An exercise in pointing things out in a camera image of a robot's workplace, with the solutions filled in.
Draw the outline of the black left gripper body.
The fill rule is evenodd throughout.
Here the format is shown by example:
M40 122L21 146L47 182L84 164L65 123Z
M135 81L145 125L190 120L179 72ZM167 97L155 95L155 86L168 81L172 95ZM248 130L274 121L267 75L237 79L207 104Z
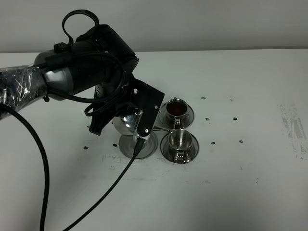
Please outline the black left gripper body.
M131 106L137 96L136 79L133 74L112 74L95 85L94 99L99 103L92 103L84 110L88 117L113 116Z

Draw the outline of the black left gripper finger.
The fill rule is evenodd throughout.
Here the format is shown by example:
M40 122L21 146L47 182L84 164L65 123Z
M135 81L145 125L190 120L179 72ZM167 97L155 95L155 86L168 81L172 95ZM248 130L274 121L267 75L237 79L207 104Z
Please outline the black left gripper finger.
M91 124L89 131L95 135L100 135L103 128L113 119L116 115L115 106L111 106L102 113L97 113L91 116Z

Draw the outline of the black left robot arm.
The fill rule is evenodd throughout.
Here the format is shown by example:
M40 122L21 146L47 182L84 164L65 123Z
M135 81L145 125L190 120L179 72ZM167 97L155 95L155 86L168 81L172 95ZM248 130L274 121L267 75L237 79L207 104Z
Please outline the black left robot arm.
M32 65L2 68L0 103L14 111L48 98L86 103L90 132L100 135L127 107L138 61L109 25L96 25L76 41L40 53Z

